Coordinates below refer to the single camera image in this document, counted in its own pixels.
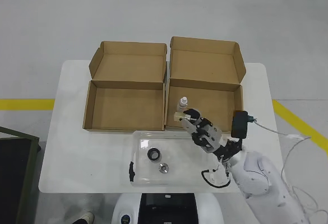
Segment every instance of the bottle cap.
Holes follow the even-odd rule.
[[[182,104],[187,104],[187,98],[184,96],[183,98],[181,98],[180,102]]]

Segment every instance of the metal washer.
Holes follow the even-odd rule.
[[[159,171],[162,174],[167,174],[169,172],[169,166],[165,162],[163,162],[159,165]]]

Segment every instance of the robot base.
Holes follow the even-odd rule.
[[[221,208],[211,193],[122,194],[112,224],[224,224]]]

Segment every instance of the small bottle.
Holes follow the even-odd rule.
[[[186,107],[187,107],[187,98],[184,96],[177,103],[176,111],[177,112],[184,112]]]

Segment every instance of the black cable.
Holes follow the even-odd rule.
[[[204,173],[206,173],[206,172],[210,172],[210,170],[202,170],[201,171],[201,176],[202,176],[202,178],[205,180],[205,182],[207,183],[207,184],[209,184],[211,187],[213,187],[213,188],[225,188],[225,187],[227,187],[230,183],[231,183],[231,179],[229,179],[229,181],[226,183],[226,184],[224,184],[224,185],[222,185],[222,186],[216,186],[216,185],[213,185],[212,183],[210,183],[208,180],[207,180],[207,178],[205,178],[205,176],[204,176]]]

